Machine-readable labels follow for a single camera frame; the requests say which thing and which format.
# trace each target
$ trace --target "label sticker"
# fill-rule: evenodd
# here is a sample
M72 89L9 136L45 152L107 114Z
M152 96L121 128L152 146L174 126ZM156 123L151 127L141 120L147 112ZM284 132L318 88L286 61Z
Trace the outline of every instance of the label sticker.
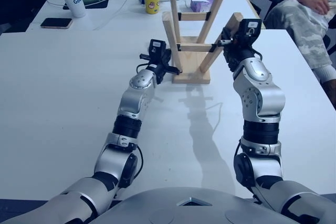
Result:
M247 27L249 28L257 28L258 27L258 22L249 22Z
M161 43L157 41L153 41L153 46L154 47L161 47Z

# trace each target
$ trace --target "camouflage pants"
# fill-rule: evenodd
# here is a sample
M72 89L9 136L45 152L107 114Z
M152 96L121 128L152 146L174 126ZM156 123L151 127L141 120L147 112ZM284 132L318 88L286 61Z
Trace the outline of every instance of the camouflage pants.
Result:
M266 28L286 29L311 69L331 65L323 43L326 29L297 0L284 0L264 20Z

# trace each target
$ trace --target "dark floor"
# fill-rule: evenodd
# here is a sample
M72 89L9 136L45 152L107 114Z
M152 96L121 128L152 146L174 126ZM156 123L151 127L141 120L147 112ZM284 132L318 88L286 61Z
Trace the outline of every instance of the dark floor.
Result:
M323 195L336 203L336 194ZM46 201L44 200L13 200L13 199L0 199L0 222L3 222L12 217L32 211L35 208L42 206ZM111 207L119 203L115 200Z

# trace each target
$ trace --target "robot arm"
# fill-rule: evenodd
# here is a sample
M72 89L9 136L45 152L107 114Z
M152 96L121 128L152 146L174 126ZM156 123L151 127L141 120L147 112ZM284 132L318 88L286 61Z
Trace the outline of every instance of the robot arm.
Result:
M236 178L265 207L299 223L335 223L335 203L282 178L278 133L285 96L273 83L262 56L252 49L260 29L261 20L243 19L232 39L224 29L219 42L243 105L242 153L234 158Z
M149 61L129 83L121 98L113 131L97 159L94 175L75 182L43 206L5 221L5 224L83 224L89 223L110 207L120 188L128 187L135 174L137 157L132 153L146 109L154 97L154 89L169 72L179 74L168 62L171 51L166 43L151 40Z

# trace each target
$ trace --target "hand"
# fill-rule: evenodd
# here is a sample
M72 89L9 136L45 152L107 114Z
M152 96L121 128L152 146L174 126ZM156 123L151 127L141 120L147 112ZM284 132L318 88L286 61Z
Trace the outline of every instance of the hand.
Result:
M302 0L302 4L320 15L325 15L330 10L328 0Z

